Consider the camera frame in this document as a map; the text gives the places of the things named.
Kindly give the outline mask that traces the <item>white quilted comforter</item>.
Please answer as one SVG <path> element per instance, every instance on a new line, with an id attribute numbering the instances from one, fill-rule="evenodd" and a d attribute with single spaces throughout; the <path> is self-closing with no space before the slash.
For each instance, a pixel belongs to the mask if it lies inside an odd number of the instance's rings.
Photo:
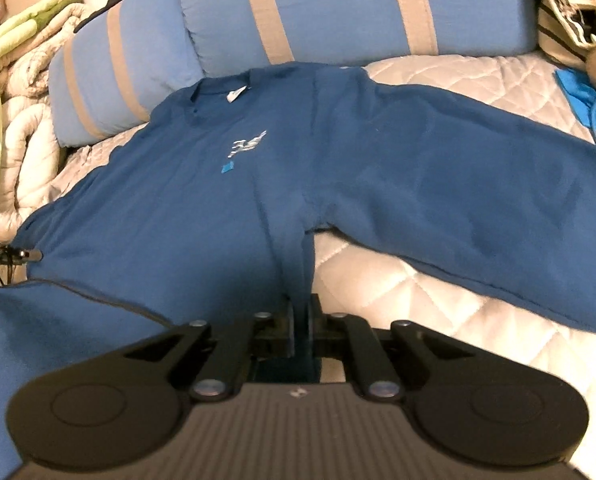
<path id="1" fill-rule="evenodd" d="M 48 105 L 14 96 L 3 105 L 4 138 L 0 168 L 0 242 L 8 242 L 33 211 L 53 197 L 60 148 Z"/>

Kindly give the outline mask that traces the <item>left blue striped pillow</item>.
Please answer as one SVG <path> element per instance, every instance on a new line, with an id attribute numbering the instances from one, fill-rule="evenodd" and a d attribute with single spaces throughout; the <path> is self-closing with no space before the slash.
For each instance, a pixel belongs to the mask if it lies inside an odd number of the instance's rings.
<path id="1" fill-rule="evenodd" d="M 149 121 L 169 94 L 202 79 L 180 0 L 122 0 L 74 33 L 48 71 L 61 146 L 100 142 Z"/>

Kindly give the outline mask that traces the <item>blue striped pillow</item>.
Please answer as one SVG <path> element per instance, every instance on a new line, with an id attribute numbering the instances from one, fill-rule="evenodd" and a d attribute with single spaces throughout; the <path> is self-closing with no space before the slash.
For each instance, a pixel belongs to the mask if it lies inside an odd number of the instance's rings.
<path id="1" fill-rule="evenodd" d="M 518 55 L 537 45 L 533 0 L 181 0 L 210 77 L 286 62 L 364 65 L 403 55 Z"/>
<path id="2" fill-rule="evenodd" d="M 100 142 L 149 121 L 169 94 L 202 79 L 180 0 L 122 0 L 74 33 L 48 71 L 61 146 Z"/>

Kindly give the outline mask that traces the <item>turquoise cloth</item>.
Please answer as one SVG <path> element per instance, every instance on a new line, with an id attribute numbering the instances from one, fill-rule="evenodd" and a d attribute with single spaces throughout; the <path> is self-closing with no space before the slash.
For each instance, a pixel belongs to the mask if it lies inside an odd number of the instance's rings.
<path id="1" fill-rule="evenodd" d="M 572 68 L 559 68 L 554 75 L 578 121 L 595 134 L 596 89 L 592 86 L 589 76 Z"/>

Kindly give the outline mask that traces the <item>right blue striped pillow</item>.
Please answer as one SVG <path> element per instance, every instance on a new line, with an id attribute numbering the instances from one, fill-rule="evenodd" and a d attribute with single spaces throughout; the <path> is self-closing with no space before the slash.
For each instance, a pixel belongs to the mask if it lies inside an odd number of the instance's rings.
<path id="1" fill-rule="evenodd" d="M 181 0 L 210 77 L 286 62 L 364 65 L 403 55 L 518 55 L 537 45 L 533 0 Z"/>

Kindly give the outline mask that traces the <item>striped canvas bag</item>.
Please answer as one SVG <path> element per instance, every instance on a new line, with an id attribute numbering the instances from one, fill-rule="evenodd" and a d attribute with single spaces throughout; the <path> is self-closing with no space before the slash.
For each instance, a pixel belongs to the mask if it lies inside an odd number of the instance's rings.
<path id="1" fill-rule="evenodd" d="M 540 0 L 538 44 L 553 63 L 586 69 L 586 58 L 596 47 L 596 10 L 582 10 L 570 0 Z"/>

